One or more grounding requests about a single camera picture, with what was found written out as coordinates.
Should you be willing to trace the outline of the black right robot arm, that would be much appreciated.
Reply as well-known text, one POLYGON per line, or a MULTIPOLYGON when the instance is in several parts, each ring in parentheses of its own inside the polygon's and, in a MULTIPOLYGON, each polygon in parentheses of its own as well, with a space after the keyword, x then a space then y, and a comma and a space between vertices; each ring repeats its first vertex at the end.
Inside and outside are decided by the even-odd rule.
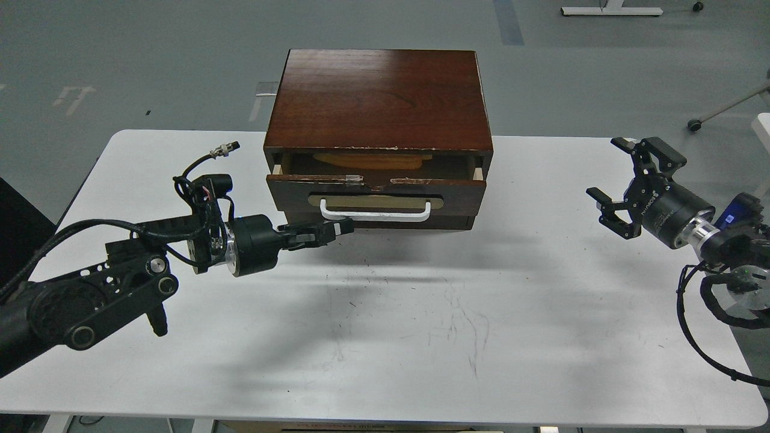
POLYGON ((750 331, 768 328, 768 225, 761 200, 738 194, 715 216, 713 205, 674 181, 686 158, 668 143, 658 137, 616 137, 611 143, 632 158, 633 179, 620 201, 596 187, 587 189, 600 211, 600 224, 624 239, 645 230, 672 250, 691 246, 698 263, 682 269, 676 289, 677 321, 686 340, 731 380, 767 387, 767 379, 737 372, 705 354, 685 317, 686 287, 702 272, 699 293, 717 320, 750 331))

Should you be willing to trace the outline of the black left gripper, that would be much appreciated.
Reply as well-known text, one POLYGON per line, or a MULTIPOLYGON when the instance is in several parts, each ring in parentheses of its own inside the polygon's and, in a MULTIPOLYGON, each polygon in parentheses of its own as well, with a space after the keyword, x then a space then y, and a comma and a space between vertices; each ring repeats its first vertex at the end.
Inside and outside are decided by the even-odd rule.
POLYGON ((350 218, 284 224, 274 230, 271 220, 262 214, 235 218, 226 229, 226 263, 234 277, 275 268, 280 250, 323 247, 355 230, 350 218))

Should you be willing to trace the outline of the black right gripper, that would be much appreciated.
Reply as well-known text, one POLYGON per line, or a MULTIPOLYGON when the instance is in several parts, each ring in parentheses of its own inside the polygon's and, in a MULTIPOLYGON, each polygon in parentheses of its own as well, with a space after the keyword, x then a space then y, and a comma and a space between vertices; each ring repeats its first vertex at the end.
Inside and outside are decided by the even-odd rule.
POLYGON ((615 137, 611 144, 632 157, 633 178, 624 193, 624 201, 613 201, 597 187, 586 189, 600 211, 599 223, 624 239, 647 230, 672 250, 684 246, 683 230, 694 218, 712 220, 715 207, 689 189, 672 181, 674 173, 687 159, 659 137, 640 141, 615 137), (632 222, 617 211, 626 210, 632 222))

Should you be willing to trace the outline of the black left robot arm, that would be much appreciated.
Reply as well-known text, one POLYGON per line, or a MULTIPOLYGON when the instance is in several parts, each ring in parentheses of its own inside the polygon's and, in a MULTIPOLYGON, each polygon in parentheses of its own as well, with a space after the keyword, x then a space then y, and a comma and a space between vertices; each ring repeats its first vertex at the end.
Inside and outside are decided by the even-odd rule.
POLYGON ((223 216, 219 202, 229 199, 231 176, 190 180, 189 174, 204 161, 238 148, 237 142, 217 146, 174 177, 176 194, 189 206, 189 215, 140 224, 82 220, 50 238, 2 287, 2 376, 57 345, 88 350, 143 315, 154 334, 165 336, 163 304, 179 290, 168 257, 198 274, 225 263, 234 277, 242 277, 275 268, 282 250, 318 248, 354 232, 350 218, 275 227, 265 215, 235 217, 233 208, 223 216), (127 230, 129 238, 105 244, 104 262, 41 282, 27 280, 47 253, 97 226, 127 230))

